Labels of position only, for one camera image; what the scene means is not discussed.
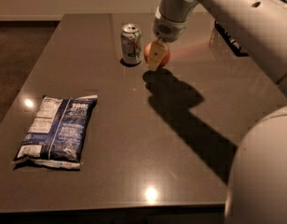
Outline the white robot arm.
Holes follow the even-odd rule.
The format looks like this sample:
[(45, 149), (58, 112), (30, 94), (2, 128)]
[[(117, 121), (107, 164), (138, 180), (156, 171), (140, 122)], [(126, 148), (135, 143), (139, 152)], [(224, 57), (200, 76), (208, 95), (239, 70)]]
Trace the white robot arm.
[[(161, 0), (153, 48), (177, 40), (203, 6), (247, 52), (263, 83), (287, 98), (287, 3), (281, 0)], [(225, 224), (287, 224), (287, 106), (256, 121), (241, 139), (229, 173)]]

